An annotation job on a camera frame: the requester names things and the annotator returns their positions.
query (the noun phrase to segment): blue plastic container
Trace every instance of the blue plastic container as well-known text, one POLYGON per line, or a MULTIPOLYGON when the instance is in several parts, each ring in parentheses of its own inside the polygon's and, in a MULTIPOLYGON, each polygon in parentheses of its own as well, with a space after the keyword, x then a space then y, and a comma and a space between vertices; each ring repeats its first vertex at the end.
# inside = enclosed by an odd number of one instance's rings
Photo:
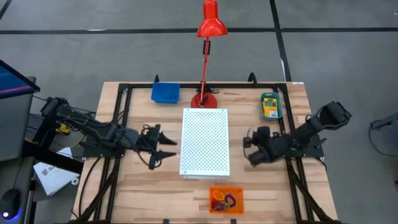
POLYGON ((180 98, 179 83, 156 82, 152 87, 151 99, 156 103, 177 103, 180 98))
POLYGON ((279 97, 278 93, 263 93, 261 95, 261 98, 260 98, 260 113, 261 113, 261 116, 262 116, 263 119, 269 120, 269 121, 277 120, 277 119, 281 118, 284 115, 284 113, 282 111, 282 104, 280 103, 280 97, 279 97), (262 112, 262 101, 264 100, 264 98, 276 99, 277 107, 278 107, 278 117, 277 118, 268 117, 262 112))

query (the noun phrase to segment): white paper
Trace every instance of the white paper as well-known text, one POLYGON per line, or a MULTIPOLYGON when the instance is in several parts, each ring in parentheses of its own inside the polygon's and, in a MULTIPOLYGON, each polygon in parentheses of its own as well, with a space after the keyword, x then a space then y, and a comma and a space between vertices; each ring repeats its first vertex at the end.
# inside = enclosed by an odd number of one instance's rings
MULTIPOLYGON (((72 158, 72 152, 69 147, 63 148, 57 153, 61 156, 72 158)), ((53 195, 74 178, 79 176, 79 174, 74 172, 59 169, 43 162, 39 162, 34 165, 33 168, 35 169, 47 195, 53 195)))

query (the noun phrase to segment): red desk lamp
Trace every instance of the red desk lamp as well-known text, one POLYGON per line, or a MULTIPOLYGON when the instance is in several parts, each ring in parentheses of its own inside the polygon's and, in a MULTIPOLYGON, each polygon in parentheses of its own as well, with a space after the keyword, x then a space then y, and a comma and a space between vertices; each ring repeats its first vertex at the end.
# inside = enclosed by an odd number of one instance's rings
POLYGON ((203 61, 203 76, 201 78, 200 93, 193 96, 192 108, 217 108, 217 100, 211 93, 205 93, 205 78, 207 56, 209 52, 209 37, 227 35, 228 31, 223 22, 218 18, 218 7, 216 0, 205 0, 203 3, 203 22, 198 28, 197 37, 206 37, 205 59, 203 61))

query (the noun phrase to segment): lamp shade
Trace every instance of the lamp shade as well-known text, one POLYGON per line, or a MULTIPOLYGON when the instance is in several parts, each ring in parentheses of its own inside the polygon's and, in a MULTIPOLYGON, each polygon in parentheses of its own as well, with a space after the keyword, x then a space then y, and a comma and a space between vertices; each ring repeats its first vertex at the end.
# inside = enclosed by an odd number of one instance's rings
POLYGON ((227 34, 225 25, 218 18, 216 0, 205 0, 203 3, 203 22, 198 28, 197 37, 216 37, 227 34))

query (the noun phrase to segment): wooden tabletop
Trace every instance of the wooden tabletop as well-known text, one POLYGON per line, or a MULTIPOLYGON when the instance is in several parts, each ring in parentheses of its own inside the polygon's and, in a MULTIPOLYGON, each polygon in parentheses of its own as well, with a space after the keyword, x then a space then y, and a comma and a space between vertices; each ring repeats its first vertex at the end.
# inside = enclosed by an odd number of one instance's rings
MULTIPOLYGON (((96 119, 111 121, 119 82, 104 83, 96 119)), ((305 121, 310 105, 303 84, 287 83, 295 126, 305 121)), ((243 156, 242 138, 249 128, 270 126, 279 131, 277 121, 264 121, 260 116, 261 93, 266 88, 225 88, 215 94, 218 108, 228 109, 229 148, 231 176, 227 180, 187 180, 179 175, 180 143, 183 108, 190 107, 195 89, 182 88, 180 101, 175 105, 158 105, 150 99, 152 89, 133 89, 127 126, 140 131, 143 124, 161 124, 161 131, 178 142, 177 146, 159 145, 159 149, 177 152, 177 156, 163 160, 163 164, 149 170, 133 151, 126 151, 121 160, 118 185, 114 201, 112 223, 295 223, 292 196, 285 161, 251 167, 243 156), (244 215, 214 215, 208 211, 209 187, 216 185, 237 186, 244 189, 244 215)), ((286 130, 289 130, 284 109, 286 130)), ((85 162, 75 206, 77 213, 82 183, 95 159, 85 162)), ((325 167, 315 159, 304 159, 308 188, 319 206, 337 218, 325 167)), ((83 209, 97 194, 103 167, 103 159, 90 175, 83 196, 83 209)), ((302 215, 306 218, 303 198, 302 215)), ((108 195, 105 195, 101 218, 104 218, 108 195)))

